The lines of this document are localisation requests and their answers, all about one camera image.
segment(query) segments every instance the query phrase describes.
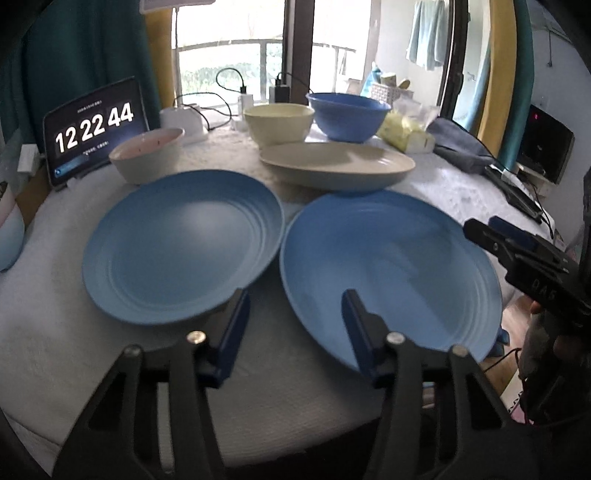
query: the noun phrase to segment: tablet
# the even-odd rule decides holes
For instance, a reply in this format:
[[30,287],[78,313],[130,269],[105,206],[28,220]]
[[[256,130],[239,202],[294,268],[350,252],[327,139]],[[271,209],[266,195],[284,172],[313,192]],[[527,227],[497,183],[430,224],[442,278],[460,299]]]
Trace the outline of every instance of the tablet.
[[121,80],[58,107],[43,119],[54,188],[109,162],[120,143],[148,131],[139,83]]

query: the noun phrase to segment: power adapter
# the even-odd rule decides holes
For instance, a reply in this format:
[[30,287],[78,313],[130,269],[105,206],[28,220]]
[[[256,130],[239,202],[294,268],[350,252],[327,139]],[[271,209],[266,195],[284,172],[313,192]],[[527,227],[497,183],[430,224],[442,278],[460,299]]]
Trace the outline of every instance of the power adapter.
[[282,85],[279,79],[275,80],[275,86],[269,87],[269,103],[290,103],[291,88]]

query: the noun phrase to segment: plate rim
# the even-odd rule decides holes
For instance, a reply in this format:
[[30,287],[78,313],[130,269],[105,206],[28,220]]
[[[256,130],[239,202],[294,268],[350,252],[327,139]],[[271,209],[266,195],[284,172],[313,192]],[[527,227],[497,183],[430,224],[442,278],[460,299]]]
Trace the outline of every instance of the plate rim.
[[[396,155],[402,156],[406,160],[410,161],[409,168],[397,171],[389,171],[389,172],[349,172],[349,171],[334,171],[334,170],[322,170],[319,168],[310,168],[310,167],[300,167],[297,165],[285,165],[281,163],[277,163],[275,161],[270,161],[269,159],[264,157],[264,153],[268,152],[269,150],[282,150],[285,148],[295,148],[295,146],[301,147],[302,145],[324,145],[322,148],[328,148],[330,145],[338,145],[340,147],[346,147],[350,149],[373,149],[373,150],[381,150],[382,151],[382,158],[387,158],[388,155]],[[305,172],[312,172],[312,173],[323,173],[323,174],[335,174],[335,175],[346,175],[346,176],[376,176],[376,177],[383,177],[383,176],[393,176],[393,175],[401,175],[401,174],[408,174],[412,172],[416,167],[417,163],[414,161],[412,157],[406,155],[399,151],[393,151],[382,147],[376,147],[374,145],[365,145],[365,144],[352,144],[347,142],[297,142],[297,143],[289,143],[283,145],[272,145],[269,147],[262,148],[259,152],[259,159],[265,165],[270,165],[273,167],[278,168],[285,168],[287,170],[297,170],[297,171],[305,171]]]
[[[310,331],[310,329],[308,328],[308,326],[306,325],[306,322],[304,322],[302,320],[302,315],[301,315],[301,311],[299,308],[299,305],[297,302],[294,301],[293,298],[293,294],[291,292],[291,289],[288,286],[288,282],[285,279],[286,276],[286,272],[285,272],[285,245],[287,243],[287,239],[290,236],[291,230],[293,228],[293,226],[296,224],[296,222],[299,220],[300,216],[303,215],[303,213],[306,211],[306,209],[310,206],[313,206],[316,203],[320,203],[321,200],[324,200],[327,197],[336,197],[336,196],[340,196],[340,197],[347,197],[347,198],[361,198],[361,197],[367,197],[367,196],[372,196],[372,195],[376,195],[376,194],[388,194],[388,195],[393,195],[395,197],[401,196],[401,197],[406,197],[408,199],[411,200],[415,200],[417,202],[423,203],[425,205],[427,205],[428,207],[435,209],[436,211],[438,211],[439,213],[441,213],[442,215],[448,217],[450,220],[452,220],[455,224],[457,224],[460,228],[462,227],[461,224],[452,216],[448,215],[446,212],[444,212],[443,210],[440,210],[439,208],[437,208],[435,205],[432,205],[431,203],[427,203],[424,202],[423,200],[420,200],[416,197],[410,196],[410,195],[406,195],[403,193],[399,193],[399,192],[393,192],[392,190],[378,190],[377,192],[367,192],[367,193],[351,193],[351,192],[330,192],[327,193],[319,198],[317,198],[316,200],[310,202],[308,205],[305,205],[304,208],[302,208],[302,210],[300,210],[295,217],[293,217],[293,219],[291,220],[291,222],[289,223],[289,225],[286,227],[285,229],[285,233],[283,235],[283,240],[281,242],[281,248],[279,251],[279,270],[280,270],[280,275],[281,275],[281,284],[283,286],[283,290],[285,291],[285,295],[287,296],[287,299],[290,303],[290,306],[293,310],[293,312],[295,313],[295,316],[298,318],[298,321],[300,322],[300,324],[302,325],[302,327],[306,330],[306,332],[308,332],[308,334],[312,337],[312,339],[315,341],[315,343],[318,344],[319,347],[322,348],[322,350],[324,350],[326,353],[328,353],[332,358],[334,358],[335,360],[337,360],[337,362],[343,364],[344,366],[359,372],[359,367],[357,366],[356,362],[355,364],[351,364],[349,362],[347,362],[346,360],[342,359],[339,355],[336,355],[335,353],[333,353],[332,351],[330,351],[327,347],[325,347],[324,345],[322,345],[317,339],[316,336],[314,334],[312,334],[312,332]],[[490,265],[491,271],[494,275],[494,279],[495,279],[495,284],[498,288],[498,293],[499,293],[499,299],[500,299],[500,304],[499,304],[499,327],[501,326],[501,322],[502,322],[502,313],[503,313],[503,305],[502,305],[502,290],[501,290],[501,284],[499,282],[499,277],[496,274],[495,268],[491,263],[491,259],[488,257],[488,255],[486,254],[486,252],[480,248],[478,248],[478,251],[482,254],[483,258],[486,258],[486,261],[488,262],[488,264]],[[490,347],[488,348],[487,352],[489,352],[492,347],[494,346],[496,342],[496,338],[493,339]],[[482,359],[477,359],[475,358],[476,362],[481,362],[482,360],[484,360],[484,358]]]
[[139,194],[139,192],[141,192],[142,190],[145,190],[147,188],[152,187],[155,184],[158,183],[162,183],[165,181],[172,181],[171,179],[176,178],[176,177],[181,177],[181,176],[186,176],[186,175],[191,175],[191,174],[196,174],[196,173],[215,173],[215,174],[233,174],[236,175],[238,177],[246,177],[248,180],[252,180],[258,184],[260,184],[265,190],[267,190],[268,192],[271,193],[272,197],[274,198],[277,206],[279,207],[279,212],[281,214],[281,226],[280,229],[278,231],[278,235],[277,235],[277,240],[275,241],[275,243],[272,246],[272,252],[273,254],[269,256],[269,259],[265,262],[263,262],[261,265],[261,271],[255,275],[255,277],[249,282],[248,286],[252,285],[254,282],[256,282],[256,280],[258,280],[260,278],[261,275],[263,275],[264,272],[266,272],[266,270],[268,269],[269,265],[271,265],[271,263],[273,262],[273,259],[277,256],[278,251],[281,248],[281,243],[283,241],[283,237],[285,235],[285,229],[286,229],[286,225],[285,225],[285,211],[283,208],[283,205],[281,203],[280,198],[278,197],[278,195],[272,190],[270,189],[267,185],[265,185],[265,183],[263,183],[262,181],[251,177],[249,175],[246,175],[244,173],[240,173],[234,170],[224,170],[222,168],[204,168],[204,169],[200,169],[200,170],[189,170],[189,171],[182,171],[182,172],[178,172],[175,173],[173,175],[168,175],[165,176],[161,179],[158,179],[156,181],[150,182],[148,184],[142,185],[139,188],[137,188],[136,190],[134,190],[133,192],[130,192],[129,195],[125,196],[123,199],[121,199],[120,201],[118,201],[115,205],[113,205],[104,215],[103,217],[100,219],[99,223],[96,225],[95,229],[92,231],[92,233],[90,234],[89,239],[87,240],[87,243],[84,247],[84,253],[82,256],[82,265],[80,267],[81,271],[82,271],[82,284],[84,285],[85,288],[85,292],[87,293],[87,295],[90,297],[90,299],[92,300],[93,304],[100,310],[102,311],[104,314],[107,314],[109,317],[114,318],[116,320],[119,320],[121,322],[124,323],[128,323],[131,325],[140,325],[140,326],[164,326],[164,325],[171,325],[173,323],[178,323],[178,322],[183,322],[186,320],[190,320],[192,318],[195,317],[199,317],[202,316],[204,314],[207,314],[208,312],[212,312],[213,310],[215,310],[216,308],[218,308],[220,305],[223,305],[225,302],[227,302],[233,295],[233,292],[230,293],[230,295],[221,303],[216,304],[216,305],[212,305],[209,306],[206,310],[202,311],[202,312],[198,312],[195,314],[192,314],[188,317],[183,317],[183,318],[177,318],[177,319],[171,319],[171,320],[165,320],[165,321],[159,321],[159,322],[151,322],[151,323],[145,323],[145,322],[141,322],[141,321],[137,321],[137,320],[131,320],[128,318],[123,318],[120,314],[116,314],[113,312],[108,312],[105,308],[103,308],[102,305],[99,304],[99,302],[95,299],[95,296],[93,296],[93,294],[89,291],[88,288],[88,284],[87,284],[87,279],[86,279],[86,267],[85,265],[87,265],[87,260],[86,260],[86,256],[87,256],[87,250],[90,246],[90,243],[92,241],[92,239],[95,236],[95,233],[98,231],[98,229],[100,228],[101,224],[103,223],[103,221],[105,221],[105,219],[107,218],[107,216],[109,216],[109,214],[111,214],[121,203],[123,203],[124,201],[126,201],[128,198],[130,198],[132,195],[136,195]]

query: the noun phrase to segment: yellow curtain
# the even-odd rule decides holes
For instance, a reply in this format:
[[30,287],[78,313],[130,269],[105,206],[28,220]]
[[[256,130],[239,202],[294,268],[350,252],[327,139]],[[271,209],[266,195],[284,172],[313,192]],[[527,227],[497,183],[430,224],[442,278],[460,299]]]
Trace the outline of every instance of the yellow curtain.
[[172,9],[145,15],[152,65],[158,83],[162,108],[174,103],[173,56],[171,51]]
[[499,154],[515,84],[517,23],[513,0],[491,2],[491,72],[478,138]]

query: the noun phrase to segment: beige oval plate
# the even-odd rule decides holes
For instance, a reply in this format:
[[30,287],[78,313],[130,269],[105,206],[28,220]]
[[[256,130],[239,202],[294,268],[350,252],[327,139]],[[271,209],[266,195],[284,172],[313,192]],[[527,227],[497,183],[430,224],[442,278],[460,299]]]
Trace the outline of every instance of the beige oval plate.
[[414,160],[402,153],[341,142],[267,147],[261,150],[261,161],[287,183],[352,192],[389,187],[415,167]]

